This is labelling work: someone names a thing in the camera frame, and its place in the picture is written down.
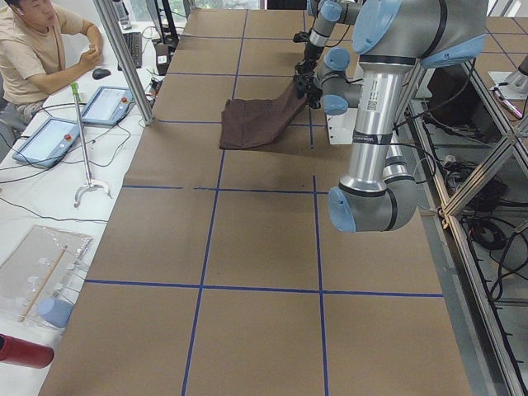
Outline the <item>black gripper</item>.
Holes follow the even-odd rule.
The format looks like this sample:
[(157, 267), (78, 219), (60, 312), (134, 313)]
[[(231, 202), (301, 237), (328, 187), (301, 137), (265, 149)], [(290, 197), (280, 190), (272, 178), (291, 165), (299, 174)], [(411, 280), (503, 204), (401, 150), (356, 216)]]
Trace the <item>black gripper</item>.
[(306, 74), (302, 78), (294, 78), (293, 84), (297, 98), (306, 98), (306, 102), (310, 108), (321, 107), (323, 91), (316, 86), (312, 73)]
[(306, 43), (304, 57), (295, 65), (295, 76), (307, 76), (313, 74), (318, 66), (318, 61), (323, 53), (325, 45), (318, 46)]

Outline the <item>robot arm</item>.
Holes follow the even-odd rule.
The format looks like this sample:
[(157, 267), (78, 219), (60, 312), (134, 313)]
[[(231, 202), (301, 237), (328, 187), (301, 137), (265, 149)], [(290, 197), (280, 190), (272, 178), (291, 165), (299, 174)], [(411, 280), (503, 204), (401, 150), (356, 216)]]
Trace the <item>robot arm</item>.
[(295, 43), (304, 43), (304, 57), (295, 65), (295, 74), (313, 73), (335, 25), (354, 26), (360, 10), (358, 2), (307, 1), (306, 11), (314, 20), (308, 32), (294, 35)]
[(342, 232), (391, 231), (416, 208), (416, 188), (394, 127), (402, 91), (414, 67), (439, 68), (482, 51), (485, 1), (309, 1), (313, 28), (296, 36), (299, 97), (329, 116), (356, 108), (346, 174), (328, 194)]

